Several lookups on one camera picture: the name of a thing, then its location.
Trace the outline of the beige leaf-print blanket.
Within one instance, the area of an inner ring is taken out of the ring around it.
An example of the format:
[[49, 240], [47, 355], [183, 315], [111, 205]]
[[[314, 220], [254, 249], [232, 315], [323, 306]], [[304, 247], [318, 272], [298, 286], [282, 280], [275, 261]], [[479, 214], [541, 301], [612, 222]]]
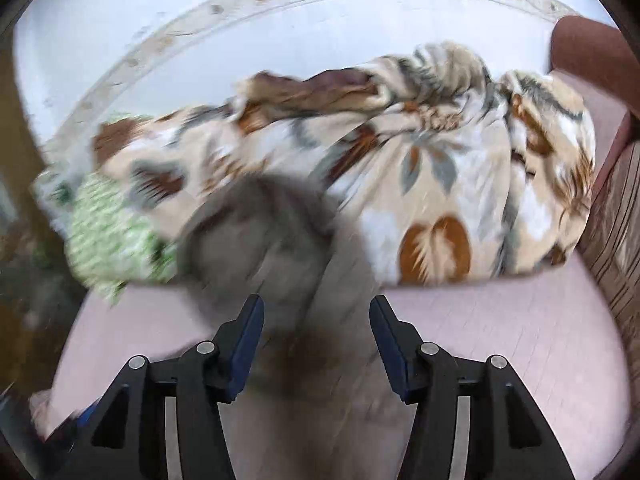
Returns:
[[104, 124], [93, 155], [167, 238], [239, 177], [307, 181], [381, 283], [434, 285], [562, 263], [589, 217], [596, 134], [564, 81], [492, 78], [443, 42], [308, 79], [260, 72], [224, 105]]

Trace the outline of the wooden glass-door wardrobe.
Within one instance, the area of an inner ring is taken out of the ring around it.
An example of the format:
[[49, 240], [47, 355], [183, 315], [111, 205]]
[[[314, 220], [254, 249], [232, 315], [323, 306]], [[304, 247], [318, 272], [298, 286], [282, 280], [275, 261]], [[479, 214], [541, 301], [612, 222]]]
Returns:
[[1, 51], [1, 391], [28, 399], [52, 386], [85, 289], [30, 185], [43, 162], [32, 142], [9, 49]]

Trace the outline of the grey-brown padded jacket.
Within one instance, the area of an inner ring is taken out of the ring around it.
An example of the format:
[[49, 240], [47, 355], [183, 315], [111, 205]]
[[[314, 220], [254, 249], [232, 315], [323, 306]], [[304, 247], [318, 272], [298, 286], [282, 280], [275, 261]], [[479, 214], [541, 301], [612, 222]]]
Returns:
[[239, 178], [183, 229], [178, 265], [214, 325], [250, 295], [265, 305], [250, 377], [222, 413], [239, 478], [397, 476], [412, 413], [370, 329], [378, 284], [333, 198], [293, 178]]

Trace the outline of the pink quilted bed cover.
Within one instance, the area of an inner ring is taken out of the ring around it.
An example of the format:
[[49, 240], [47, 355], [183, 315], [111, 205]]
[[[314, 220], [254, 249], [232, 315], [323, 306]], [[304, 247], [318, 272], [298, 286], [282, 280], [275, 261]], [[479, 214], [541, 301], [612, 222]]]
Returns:
[[[622, 446], [630, 385], [620, 334], [578, 255], [524, 278], [387, 292], [396, 314], [454, 356], [508, 359], [553, 429], [574, 475], [591, 479]], [[129, 286], [116, 304], [90, 294], [58, 362], [38, 430], [88, 408], [130, 358], [164, 358], [216, 330], [180, 286]]]

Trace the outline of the green white patterned pillow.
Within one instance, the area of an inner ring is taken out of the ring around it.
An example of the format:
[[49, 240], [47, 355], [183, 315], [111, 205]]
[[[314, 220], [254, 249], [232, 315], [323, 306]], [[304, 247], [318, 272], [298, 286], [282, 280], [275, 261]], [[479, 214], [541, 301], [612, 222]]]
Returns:
[[96, 170], [87, 174], [73, 203], [65, 255], [74, 277], [116, 304], [126, 285], [166, 284], [177, 274], [176, 246], [128, 206], [118, 183], [101, 171], [108, 156], [132, 137], [140, 117], [106, 122], [93, 139]]

